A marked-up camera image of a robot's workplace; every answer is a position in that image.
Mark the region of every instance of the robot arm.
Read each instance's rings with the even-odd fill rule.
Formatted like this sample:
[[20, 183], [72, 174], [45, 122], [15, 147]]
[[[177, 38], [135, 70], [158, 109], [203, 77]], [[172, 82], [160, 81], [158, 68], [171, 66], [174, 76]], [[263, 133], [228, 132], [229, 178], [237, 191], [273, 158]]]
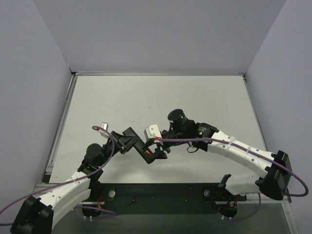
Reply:
[[188, 143], [191, 147], [222, 155], [253, 171], [248, 175], [231, 175], [224, 178], [225, 188], [231, 194], [262, 192], [272, 199], [283, 199], [291, 175], [269, 161], [281, 164], [291, 171], [286, 153], [279, 151], [274, 154], [253, 148], [207, 123], [195, 123], [187, 119], [180, 109], [170, 112], [168, 120], [168, 131], [160, 132], [157, 125], [145, 129], [147, 146], [156, 144], [162, 151], [169, 153], [170, 147]]
[[[91, 190], [99, 184], [98, 179], [103, 172], [101, 169], [109, 159], [118, 152], [125, 154], [132, 147], [147, 163], [152, 163], [156, 159], [166, 159], [165, 152], [169, 153], [170, 147], [188, 143], [194, 148], [232, 159], [253, 171], [250, 175], [225, 175], [218, 185], [220, 193], [226, 192], [233, 196], [260, 191], [272, 199], [283, 199], [291, 176], [263, 158], [277, 162], [291, 171], [286, 153], [279, 151], [273, 154], [252, 148], [209, 124], [187, 119], [180, 109], [169, 113], [168, 120], [168, 131], [161, 132], [157, 125], [145, 129], [146, 143], [132, 128], [128, 128], [123, 135], [112, 131], [103, 146], [91, 144], [81, 166], [66, 182], [59, 187], [53, 186], [57, 188], [40, 197], [30, 196], [24, 201], [11, 227], [11, 233], [50, 234], [61, 218], [89, 198]], [[102, 127], [93, 129], [101, 130], [100, 133], [106, 137], [108, 125], [104, 124]], [[153, 144], [157, 145], [154, 152], [149, 149]]]

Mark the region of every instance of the purple cable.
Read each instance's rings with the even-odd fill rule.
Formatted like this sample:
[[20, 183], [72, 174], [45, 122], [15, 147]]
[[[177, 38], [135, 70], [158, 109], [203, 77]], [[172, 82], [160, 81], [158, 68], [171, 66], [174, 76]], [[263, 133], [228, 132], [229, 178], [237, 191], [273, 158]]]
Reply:
[[[77, 209], [77, 214], [80, 216], [80, 217], [82, 217], [82, 218], [84, 218], [84, 217], [86, 217], [86, 216], [84, 216], [84, 215], [82, 215], [81, 213], [80, 213], [80, 211], [81, 211], [81, 209], [79, 208], [77, 208], [77, 207], [75, 207], [74, 209]], [[115, 217], [115, 216], [117, 216], [117, 214], [116, 215], [114, 215], [114, 214], [106, 214], [106, 215], [101, 215], [101, 216], [98, 216], [98, 217], [92, 217], [92, 219], [100, 219], [100, 218], [110, 218], [110, 217]]]
[[[162, 138], [159, 138], [158, 139], [159, 141], [163, 141], [163, 142], [196, 142], [196, 141], [206, 141], [206, 140], [212, 140], [212, 141], [216, 141], [216, 142], [219, 142], [219, 143], [223, 143], [223, 144], [229, 144], [230, 142], [229, 141], [225, 141], [225, 140], [219, 140], [219, 139], [214, 139], [214, 138], [210, 138], [210, 137], [203, 137], [203, 138], [191, 138], [191, 139], [162, 139]], [[248, 149], [246, 149], [245, 147], [243, 146], [240, 146], [240, 145], [237, 145], [235, 143], [232, 143], [232, 146], [235, 146], [243, 151], [248, 151]], [[303, 194], [289, 194], [289, 193], [285, 193], [286, 196], [306, 196], [308, 195], [309, 193], [309, 188], [307, 186], [307, 184], [299, 177], [297, 176], [294, 172], [292, 172], [291, 170], [289, 170], [288, 168], [284, 167], [283, 165], [269, 159], [269, 158], [266, 158], [256, 152], [253, 152], [253, 151], [248, 151], [249, 153], [251, 153], [252, 155], [255, 155], [259, 158], [262, 158], [272, 164], [274, 164], [275, 166], [283, 169], [284, 171], [286, 171], [288, 174], [290, 174], [291, 176], [295, 177], [302, 185], [303, 187], [305, 188], [305, 192]]]
[[[9, 203], [8, 205], [6, 205], [5, 207], [3, 207], [1, 210], [0, 210], [0, 215], [6, 210], [8, 209], [10, 206], [14, 205], [15, 203], [29, 197], [29, 196], [32, 196], [32, 195], [36, 195], [36, 194], [39, 194], [39, 193], [42, 193], [42, 192], [45, 192], [47, 190], [50, 190], [50, 189], [54, 189], [54, 188], [57, 188], [59, 186], [62, 186], [62, 185], [66, 185], [66, 184], [70, 184], [70, 183], [73, 183], [74, 181], [79, 181], [79, 180], [82, 180], [82, 179], [85, 179], [87, 177], [90, 177], [92, 175], [94, 175], [95, 173], [99, 172], [100, 170], [102, 170], [103, 167], [105, 167], [107, 165], [107, 163], [111, 160], [111, 158], [113, 157], [113, 154], [114, 154], [114, 150], [115, 150], [115, 142], [114, 142], [114, 139], [113, 139], [113, 136], [108, 132], [106, 131], [105, 129], [101, 128], [101, 127], [98, 127], [98, 126], [93, 126], [92, 127], [93, 130], [102, 130], [104, 131], [111, 139], [112, 141], [112, 152], [111, 152], [111, 155], [109, 156], [109, 158], [107, 159], [107, 161], [102, 165], [100, 166], [98, 169], [96, 169], [94, 172], [88, 174], [88, 175], [84, 175], [80, 178], [77, 178], [75, 180], [70, 180], [70, 181], [66, 181], [66, 182], [63, 182], [63, 183], [60, 183], [60, 184], [56, 184], [56, 185], [53, 185], [51, 187], [48, 187], [48, 188], [45, 188], [45, 189], [41, 189], [39, 191], [36, 191], [36, 192], [33, 192], [33, 193], [30, 193], [30, 194], [27, 194], [27, 195], [24, 195], [14, 201], [12, 201], [11, 203]], [[0, 223], [0, 226], [12, 226], [13, 223]]]
[[252, 216], [254, 216], [254, 215], [256, 215], [258, 212], [259, 212], [259, 210], [260, 210], [260, 207], [261, 207], [261, 196], [260, 196], [260, 194], [258, 194], [258, 196], [259, 196], [259, 204], [258, 204], [258, 208], [253, 212], [253, 213], [251, 213], [251, 214], [249, 214], [249, 215], [247, 215], [247, 216], [244, 216], [244, 217], [241, 217], [241, 218], [229, 218], [229, 217], [226, 217], [226, 216], [224, 216], [223, 214], [221, 214], [220, 212], [218, 212], [220, 215], [222, 215], [222, 217], [224, 217], [226, 220], [228, 220], [228, 221], [242, 221], [242, 220], [245, 220], [245, 219], [247, 219], [247, 218], [250, 218], [250, 217], [252, 217]]
[[92, 217], [93, 218], [108, 218], [108, 217], [115, 217], [117, 216], [117, 214], [113, 211], [108, 211], [108, 210], [104, 210], [98, 207], [91, 207], [91, 206], [76, 206], [75, 209], [91, 209], [91, 210], [96, 210], [96, 211], [102, 211], [102, 212], [106, 212], [106, 213], [110, 213], [109, 215], [102, 215], [102, 216], [98, 216], [98, 217]]

